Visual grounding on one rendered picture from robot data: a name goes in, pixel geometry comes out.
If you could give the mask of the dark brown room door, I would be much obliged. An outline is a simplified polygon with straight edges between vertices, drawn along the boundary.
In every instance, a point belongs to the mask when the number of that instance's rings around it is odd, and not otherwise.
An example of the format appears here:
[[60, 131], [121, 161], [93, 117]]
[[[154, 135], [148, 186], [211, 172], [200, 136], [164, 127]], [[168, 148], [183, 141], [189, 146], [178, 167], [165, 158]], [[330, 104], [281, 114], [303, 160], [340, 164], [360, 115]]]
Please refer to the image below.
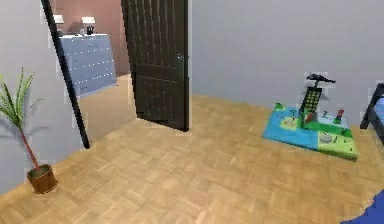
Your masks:
[[[188, 0], [121, 0], [136, 115], [189, 130]], [[184, 80], [176, 56], [184, 55]]]

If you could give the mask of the blue grey chest of drawers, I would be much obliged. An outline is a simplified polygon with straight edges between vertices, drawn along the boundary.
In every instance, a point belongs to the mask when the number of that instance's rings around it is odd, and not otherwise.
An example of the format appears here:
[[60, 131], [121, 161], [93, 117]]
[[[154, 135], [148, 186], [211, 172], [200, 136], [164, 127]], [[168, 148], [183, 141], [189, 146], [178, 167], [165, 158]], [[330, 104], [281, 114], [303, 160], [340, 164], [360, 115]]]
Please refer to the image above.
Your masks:
[[107, 34], [65, 35], [60, 41], [77, 97], [117, 84]]

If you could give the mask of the blue green toy playset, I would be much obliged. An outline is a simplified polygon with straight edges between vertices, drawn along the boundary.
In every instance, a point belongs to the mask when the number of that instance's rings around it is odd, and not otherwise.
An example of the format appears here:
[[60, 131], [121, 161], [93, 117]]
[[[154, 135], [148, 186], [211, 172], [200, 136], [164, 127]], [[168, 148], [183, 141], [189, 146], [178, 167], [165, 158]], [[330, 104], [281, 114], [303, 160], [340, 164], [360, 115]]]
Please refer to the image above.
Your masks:
[[307, 87], [301, 106], [276, 103], [262, 137], [356, 162], [359, 152], [344, 109], [340, 108], [335, 115], [317, 112], [322, 96], [319, 83], [335, 80], [319, 73], [310, 73], [306, 79], [314, 81], [314, 85]]

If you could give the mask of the white shade table lamp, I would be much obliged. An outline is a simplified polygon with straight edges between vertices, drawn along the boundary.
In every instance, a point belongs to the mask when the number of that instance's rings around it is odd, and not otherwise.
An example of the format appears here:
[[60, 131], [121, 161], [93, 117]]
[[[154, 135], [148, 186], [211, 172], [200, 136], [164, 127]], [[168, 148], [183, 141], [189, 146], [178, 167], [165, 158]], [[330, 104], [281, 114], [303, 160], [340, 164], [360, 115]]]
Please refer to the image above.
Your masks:
[[59, 14], [54, 14], [53, 17], [54, 17], [54, 22], [56, 24], [57, 32], [61, 33], [62, 32], [61, 25], [64, 23], [64, 18], [62, 15], [59, 15]]
[[84, 16], [82, 22], [86, 26], [86, 33], [92, 35], [94, 33], [95, 18], [93, 16]]

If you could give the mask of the green potted palm plant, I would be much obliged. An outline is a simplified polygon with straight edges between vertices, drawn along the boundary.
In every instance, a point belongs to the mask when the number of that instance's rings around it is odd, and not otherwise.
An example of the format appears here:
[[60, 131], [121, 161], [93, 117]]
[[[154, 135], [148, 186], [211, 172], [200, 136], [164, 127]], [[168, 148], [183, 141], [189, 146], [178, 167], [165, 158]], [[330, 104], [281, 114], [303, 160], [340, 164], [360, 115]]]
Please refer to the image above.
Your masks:
[[27, 140], [24, 131], [25, 117], [27, 110], [25, 102], [27, 93], [31, 87], [35, 74], [28, 76], [24, 73], [24, 67], [21, 67], [20, 79], [16, 89], [16, 94], [11, 95], [4, 77], [0, 74], [0, 117], [9, 121], [19, 132], [26, 152], [28, 153], [33, 167], [26, 173], [33, 192], [35, 194], [47, 194], [54, 190], [58, 185], [53, 168], [49, 164], [40, 164]]

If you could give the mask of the blue floor cloth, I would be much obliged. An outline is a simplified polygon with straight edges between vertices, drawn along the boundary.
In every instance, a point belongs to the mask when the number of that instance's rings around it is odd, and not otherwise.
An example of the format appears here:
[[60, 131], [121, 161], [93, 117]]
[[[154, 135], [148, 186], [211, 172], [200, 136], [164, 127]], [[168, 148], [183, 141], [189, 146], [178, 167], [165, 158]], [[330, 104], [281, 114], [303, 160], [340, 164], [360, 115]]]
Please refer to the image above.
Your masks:
[[384, 189], [373, 197], [372, 204], [361, 215], [340, 224], [384, 224]]

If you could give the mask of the dark frame blue bed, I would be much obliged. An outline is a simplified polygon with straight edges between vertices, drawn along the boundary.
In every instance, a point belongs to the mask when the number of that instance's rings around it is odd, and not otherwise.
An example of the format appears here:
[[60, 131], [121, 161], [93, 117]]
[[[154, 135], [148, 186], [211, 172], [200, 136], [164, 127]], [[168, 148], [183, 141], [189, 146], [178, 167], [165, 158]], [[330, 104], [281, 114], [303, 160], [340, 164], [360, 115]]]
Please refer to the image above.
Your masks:
[[384, 83], [378, 83], [365, 114], [361, 120], [360, 128], [366, 130], [369, 125], [384, 146]]

